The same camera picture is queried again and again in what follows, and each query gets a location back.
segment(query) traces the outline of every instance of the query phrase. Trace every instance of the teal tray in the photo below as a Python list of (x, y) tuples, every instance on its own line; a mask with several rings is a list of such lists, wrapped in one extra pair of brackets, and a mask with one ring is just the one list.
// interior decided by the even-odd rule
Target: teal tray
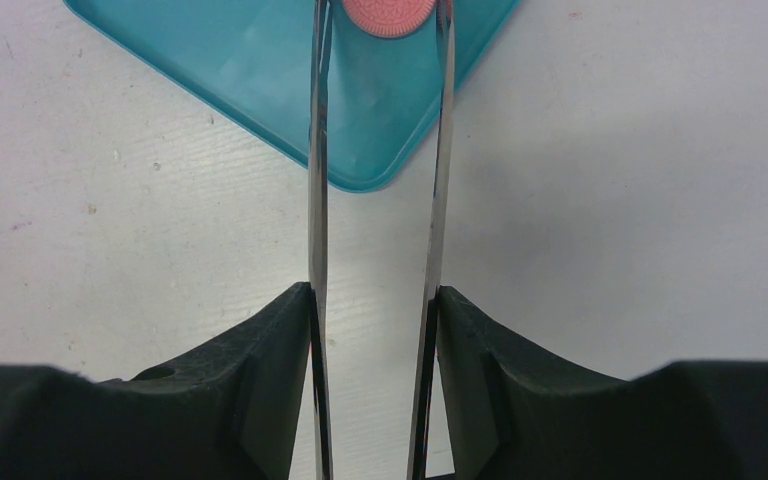
[[(455, 0), (456, 88), (519, 0)], [(87, 23), (307, 165), (312, 0), (65, 0)], [(334, 2), (328, 179), (384, 187), (434, 125), (440, 67), (431, 19), (398, 40), (371, 37)]]

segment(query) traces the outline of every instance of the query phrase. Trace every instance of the stain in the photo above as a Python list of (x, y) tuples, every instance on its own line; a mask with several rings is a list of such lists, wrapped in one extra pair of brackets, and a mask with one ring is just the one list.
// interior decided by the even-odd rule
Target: stain
[(10, 227), (10, 230), (13, 230), (14, 232), (16, 232), (16, 231), (21, 230), (21, 229), (23, 229), (25, 227), (30, 227), (33, 224), (34, 224), (34, 222), (15, 223), (15, 224), (13, 224), (12, 227)]

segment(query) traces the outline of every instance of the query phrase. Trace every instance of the tabletop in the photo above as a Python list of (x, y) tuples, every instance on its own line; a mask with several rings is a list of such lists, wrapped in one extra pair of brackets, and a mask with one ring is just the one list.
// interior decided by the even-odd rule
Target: tabletop
[[(338, 478), (406, 471), (433, 164), (330, 193)], [(0, 0), (0, 363), (129, 378), (208, 340), (307, 278), (306, 198), (57, 0)], [(768, 1), (523, 0), (458, 96), (443, 283), (621, 378), (768, 359)]]

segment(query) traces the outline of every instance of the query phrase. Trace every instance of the white table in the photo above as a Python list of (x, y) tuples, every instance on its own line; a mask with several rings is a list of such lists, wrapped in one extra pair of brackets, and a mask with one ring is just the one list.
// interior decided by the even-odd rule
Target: white table
[[(525, 0), (455, 130), (444, 283), (619, 377), (768, 358), (768, 1)], [(426, 142), (331, 192), (338, 478), (406, 468), (432, 174)], [(0, 362), (128, 378), (247, 318), (306, 278), (306, 179), (57, 0), (0, 0)]]

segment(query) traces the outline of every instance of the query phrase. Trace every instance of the blue tray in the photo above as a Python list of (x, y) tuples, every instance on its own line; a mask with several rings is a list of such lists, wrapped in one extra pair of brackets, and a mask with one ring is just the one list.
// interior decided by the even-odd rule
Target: blue tray
[[(455, 0), (460, 86), (519, 0)], [(65, 0), (87, 23), (233, 121), (307, 164), (313, 2)], [(385, 186), (437, 119), (432, 19), (398, 40), (371, 37), (335, 2), (328, 80), (328, 178)]]

